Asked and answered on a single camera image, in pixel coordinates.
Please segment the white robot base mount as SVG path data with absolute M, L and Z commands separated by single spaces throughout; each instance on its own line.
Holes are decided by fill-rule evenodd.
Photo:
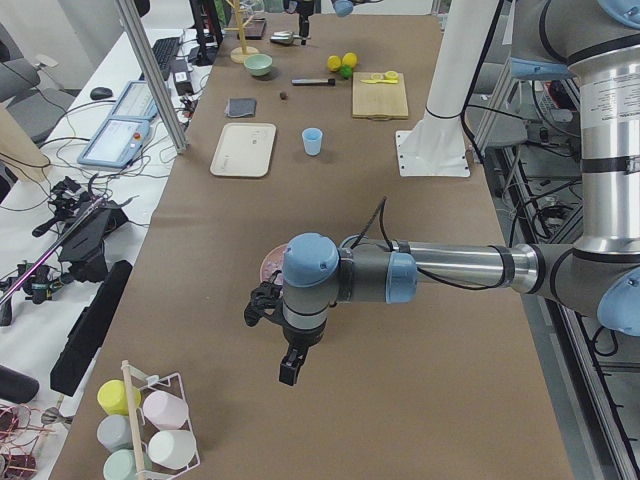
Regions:
M 399 131 L 396 153 L 403 177 L 470 175 L 462 127 L 466 98 L 488 39 L 498 1 L 457 0 L 450 6 L 423 118 Z

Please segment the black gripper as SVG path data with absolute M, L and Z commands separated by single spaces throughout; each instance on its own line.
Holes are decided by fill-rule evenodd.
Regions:
M 313 15 L 313 1 L 304 0 L 297 4 L 299 35 L 302 38 L 309 37 L 310 17 Z
M 310 348 L 322 340 L 325 327 L 326 322 L 323 322 L 314 328 L 302 329 L 284 321 L 283 335 L 290 346 L 279 366 L 279 381 L 281 383 L 288 386 L 296 385 L 306 360 L 306 348 Z

